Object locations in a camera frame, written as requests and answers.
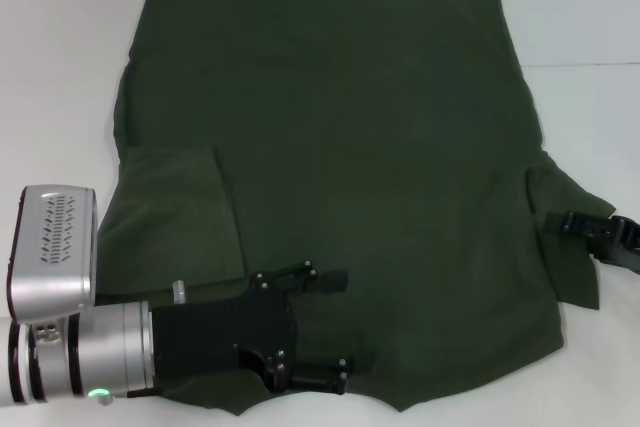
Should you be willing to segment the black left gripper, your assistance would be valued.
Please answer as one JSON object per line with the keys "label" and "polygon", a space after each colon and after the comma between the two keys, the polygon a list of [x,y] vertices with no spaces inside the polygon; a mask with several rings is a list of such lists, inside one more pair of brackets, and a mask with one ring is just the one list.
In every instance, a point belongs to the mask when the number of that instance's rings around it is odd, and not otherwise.
{"label": "black left gripper", "polygon": [[156,383],[248,370],[274,393],[291,389],[343,395],[352,357],[296,362],[296,321],[289,294],[340,293],[346,270],[321,273],[304,260],[250,277],[246,290],[222,300],[157,307],[151,312]]}

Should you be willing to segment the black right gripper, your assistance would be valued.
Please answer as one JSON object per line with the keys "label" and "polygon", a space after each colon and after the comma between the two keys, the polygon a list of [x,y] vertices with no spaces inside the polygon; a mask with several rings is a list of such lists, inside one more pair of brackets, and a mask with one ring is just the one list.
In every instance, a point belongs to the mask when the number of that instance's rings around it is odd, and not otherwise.
{"label": "black right gripper", "polygon": [[549,213],[543,230],[591,239],[589,252],[600,263],[639,274],[639,224],[627,217],[606,218],[574,211]]}

